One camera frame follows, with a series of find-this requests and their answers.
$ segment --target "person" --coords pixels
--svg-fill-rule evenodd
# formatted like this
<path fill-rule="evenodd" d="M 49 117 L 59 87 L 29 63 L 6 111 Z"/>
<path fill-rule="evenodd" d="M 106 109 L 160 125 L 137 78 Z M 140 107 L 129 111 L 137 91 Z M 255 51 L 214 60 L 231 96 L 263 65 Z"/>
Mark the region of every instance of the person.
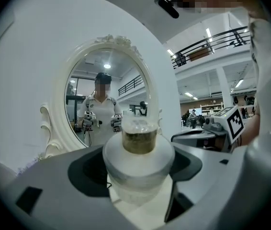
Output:
<path fill-rule="evenodd" d="M 190 124 L 192 128 L 196 128 L 196 114 L 195 114 L 195 109 L 192 110 L 192 113 L 190 114 Z"/>
<path fill-rule="evenodd" d="M 86 145 L 103 145 L 115 134 L 111 127 L 111 118 L 114 114 L 121 115 L 122 110 L 116 100 L 108 95 L 111 81 L 110 75 L 98 73 L 95 78 L 95 94 L 85 99 L 81 105 L 79 124 L 82 124 L 85 111 L 93 112 L 99 122 L 99 127 L 93 126 L 93 131 L 85 132 Z"/>
<path fill-rule="evenodd" d="M 183 120 L 184 126 L 189 125 L 189 116 L 190 116 L 190 111 L 188 110 L 181 118 Z"/>
<path fill-rule="evenodd" d="M 255 70 L 257 93 L 255 114 L 247 123 L 245 131 L 233 145 L 249 144 L 259 134 L 271 130 L 271 15 L 260 0 L 171 0 L 181 8 L 236 8 L 248 11 L 250 32 L 250 53 Z"/>
<path fill-rule="evenodd" d="M 213 108 L 210 107 L 209 115 L 212 116 L 214 114 Z"/>
<path fill-rule="evenodd" d="M 140 116 L 147 116 L 147 107 L 145 102 L 141 101 L 140 107 L 141 107 L 141 109 L 139 110 Z"/>
<path fill-rule="evenodd" d="M 203 124 L 205 122 L 205 118 L 203 115 L 198 115 L 198 122 L 201 125 L 201 128 L 203 127 Z"/>
<path fill-rule="evenodd" d="M 241 109 L 241 114 L 242 114 L 242 118 L 246 119 L 246 112 L 245 112 L 245 108 Z"/>
<path fill-rule="evenodd" d="M 249 114 L 248 114 L 247 108 L 245 108 L 245 118 L 249 118 Z"/>

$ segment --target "white wall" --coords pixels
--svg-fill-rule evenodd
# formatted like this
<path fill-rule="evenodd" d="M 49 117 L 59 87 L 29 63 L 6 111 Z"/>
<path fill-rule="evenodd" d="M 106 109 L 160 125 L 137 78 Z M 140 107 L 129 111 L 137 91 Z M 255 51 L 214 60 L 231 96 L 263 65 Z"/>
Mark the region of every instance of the white wall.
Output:
<path fill-rule="evenodd" d="M 120 81 L 112 80 L 110 96 L 117 100 L 118 98 L 118 88 L 120 86 Z"/>
<path fill-rule="evenodd" d="M 139 76 L 140 73 L 136 68 L 131 68 L 129 72 L 127 72 L 124 76 L 123 79 L 119 82 L 119 88 L 123 87 L 125 84 L 130 82 L 132 79 L 135 77 Z"/>
<path fill-rule="evenodd" d="M 230 27 L 232 29 L 248 25 L 248 12 L 244 8 L 235 8 L 229 12 Z"/>
<path fill-rule="evenodd" d="M 1 163 L 16 171 L 45 151 L 40 106 L 54 101 L 56 73 L 77 46 L 108 34 L 127 36 L 137 46 L 156 81 L 163 134 L 180 132 L 168 53 L 141 22 L 105 0 L 14 0 L 10 6 L 15 21 L 0 39 Z"/>
<path fill-rule="evenodd" d="M 122 110 L 122 113 L 124 113 L 124 111 L 129 111 L 129 104 L 127 103 L 119 103 L 120 108 Z"/>

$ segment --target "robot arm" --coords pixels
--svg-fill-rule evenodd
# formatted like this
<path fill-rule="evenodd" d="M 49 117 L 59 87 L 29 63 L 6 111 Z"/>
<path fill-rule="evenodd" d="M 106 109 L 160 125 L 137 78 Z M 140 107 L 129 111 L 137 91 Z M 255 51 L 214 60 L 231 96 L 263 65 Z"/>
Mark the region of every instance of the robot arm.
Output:
<path fill-rule="evenodd" d="M 84 129 L 84 131 L 93 131 L 92 126 L 95 121 L 96 115 L 93 112 L 85 111 L 84 118 L 81 124 L 82 129 Z"/>
<path fill-rule="evenodd" d="M 111 117 L 111 127 L 113 132 L 120 132 L 122 130 L 122 118 L 121 114 L 115 114 Z"/>

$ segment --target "brown liquid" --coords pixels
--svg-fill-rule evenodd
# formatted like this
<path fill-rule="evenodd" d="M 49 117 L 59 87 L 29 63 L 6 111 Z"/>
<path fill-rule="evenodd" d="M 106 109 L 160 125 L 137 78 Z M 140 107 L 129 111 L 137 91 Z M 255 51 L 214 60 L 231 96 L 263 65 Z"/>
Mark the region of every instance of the brown liquid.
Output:
<path fill-rule="evenodd" d="M 123 131 L 123 147 L 134 154 L 147 154 L 156 145 L 157 131 L 129 134 Z"/>

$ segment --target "white pillar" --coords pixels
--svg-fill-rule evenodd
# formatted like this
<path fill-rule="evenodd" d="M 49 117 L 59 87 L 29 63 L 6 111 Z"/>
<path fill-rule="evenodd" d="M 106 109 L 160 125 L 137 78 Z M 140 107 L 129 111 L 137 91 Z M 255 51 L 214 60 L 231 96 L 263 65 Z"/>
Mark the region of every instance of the white pillar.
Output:
<path fill-rule="evenodd" d="M 227 78 L 224 72 L 224 69 L 222 67 L 216 68 L 216 73 L 218 76 L 218 80 L 220 82 L 221 91 L 223 95 L 223 103 L 224 107 L 232 106 L 232 98 L 230 95 L 230 89 L 228 86 Z"/>

